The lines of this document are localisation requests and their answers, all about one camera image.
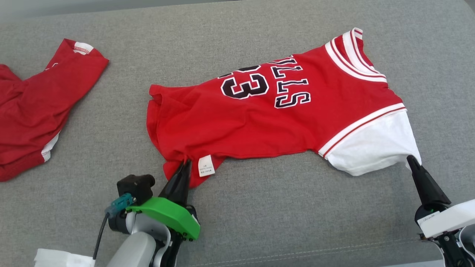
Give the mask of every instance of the red and white stripe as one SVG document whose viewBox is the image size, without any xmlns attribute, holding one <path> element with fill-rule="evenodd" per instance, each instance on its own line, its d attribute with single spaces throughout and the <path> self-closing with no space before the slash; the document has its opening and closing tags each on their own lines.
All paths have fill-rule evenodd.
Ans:
<svg viewBox="0 0 475 267">
<path fill-rule="evenodd" d="M 378 111 L 375 111 L 368 116 L 352 123 L 338 134 L 336 134 L 332 139 L 330 139 L 321 149 L 319 149 L 318 154 L 321 155 L 323 158 L 327 159 L 327 155 L 331 154 L 332 151 L 337 147 L 337 145 L 344 139 L 350 138 L 353 134 L 357 132 L 357 130 L 362 129 L 368 123 L 377 120 L 379 118 L 401 112 L 407 111 L 406 107 L 403 103 L 390 105 L 385 108 L 382 108 Z"/>
<path fill-rule="evenodd" d="M 336 38 L 325 44 L 325 49 L 333 62 L 347 74 L 366 81 L 386 83 L 386 76 L 376 71 L 374 67 L 361 56 L 356 38 L 362 40 L 362 34 L 362 30 L 354 28 L 342 36 L 345 53 L 350 61 L 346 60 L 338 50 L 335 45 Z"/>
</svg>

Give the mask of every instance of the gray upholstery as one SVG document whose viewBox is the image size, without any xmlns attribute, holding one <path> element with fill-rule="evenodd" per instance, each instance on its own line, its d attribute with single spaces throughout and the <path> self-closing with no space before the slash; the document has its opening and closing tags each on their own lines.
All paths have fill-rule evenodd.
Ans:
<svg viewBox="0 0 475 267">
<path fill-rule="evenodd" d="M 404 100 L 423 164 L 454 203 L 474 197 L 475 16 L 461 1 L 248 0 L 43 17 L 0 25 L 0 62 L 40 72 L 63 38 L 110 59 L 46 164 L 0 184 L 0 266 L 38 248 L 91 256 L 115 183 L 166 179 L 145 117 L 150 84 L 194 85 L 318 47 L 353 27 Z M 226 160 L 190 194 L 200 239 L 178 267 L 377 267 L 440 259 L 418 242 L 403 166 L 352 177 L 320 156 Z M 96 266 L 125 235 L 104 231 Z"/>
</svg>

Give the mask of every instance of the clothing tag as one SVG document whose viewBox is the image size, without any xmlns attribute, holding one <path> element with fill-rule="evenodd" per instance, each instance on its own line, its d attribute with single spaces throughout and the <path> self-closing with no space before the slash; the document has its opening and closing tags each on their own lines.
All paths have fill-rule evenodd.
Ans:
<svg viewBox="0 0 475 267">
<path fill-rule="evenodd" d="M 94 47 L 92 47 L 89 44 L 76 42 L 74 44 L 74 49 L 73 50 L 74 50 L 75 53 L 85 55 L 85 54 L 91 53 L 92 49 L 94 49 Z"/>
<path fill-rule="evenodd" d="M 204 156 L 198 161 L 198 170 L 200 177 L 214 174 L 213 161 L 211 161 L 211 155 Z"/>
<path fill-rule="evenodd" d="M 94 267 L 94 264 L 92 257 L 53 249 L 39 248 L 35 257 L 35 267 Z"/>
<path fill-rule="evenodd" d="M 425 216 L 424 218 L 418 219 L 417 223 L 419 224 L 419 227 L 421 226 L 421 224 L 423 224 L 424 222 L 426 222 L 427 220 L 431 219 L 432 217 L 434 217 L 435 215 L 437 215 L 439 213 L 440 213 L 440 211 L 436 211 L 432 214 L 429 214 L 429 215 Z"/>
</svg>

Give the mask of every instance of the jersey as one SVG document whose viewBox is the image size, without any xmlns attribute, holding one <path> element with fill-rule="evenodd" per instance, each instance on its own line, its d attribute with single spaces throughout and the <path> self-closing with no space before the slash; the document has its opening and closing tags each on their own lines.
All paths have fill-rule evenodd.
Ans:
<svg viewBox="0 0 475 267">
<path fill-rule="evenodd" d="M 191 187 L 226 157 L 314 151 L 354 176 L 420 155 L 406 108 L 363 52 L 354 28 L 302 54 L 245 67 L 197 86 L 152 85 L 147 129 L 170 178 L 193 161 Z"/>
<path fill-rule="evenodd" d="M 50 159 L 71 108 L 108 62 L 89 44 L 64 39 L 46 69 L 26 80 L 0 65 L 0 181 Z"/>
</svg>

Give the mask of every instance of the green 3d-printed part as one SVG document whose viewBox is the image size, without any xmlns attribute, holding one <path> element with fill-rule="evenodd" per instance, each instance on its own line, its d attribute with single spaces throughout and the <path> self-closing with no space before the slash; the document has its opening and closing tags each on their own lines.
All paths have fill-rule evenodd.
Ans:
<svg viewBox="0 0 475 267">
<path fill-rule="evenodd" d="M 141 206 L 130 206 L 127 210 L 143 212 L 167 227 L 179 232 L 187 239 L 198 239 L 200 224 L 184 207 L 160 197 L 152 197 Z"/>
</svg>

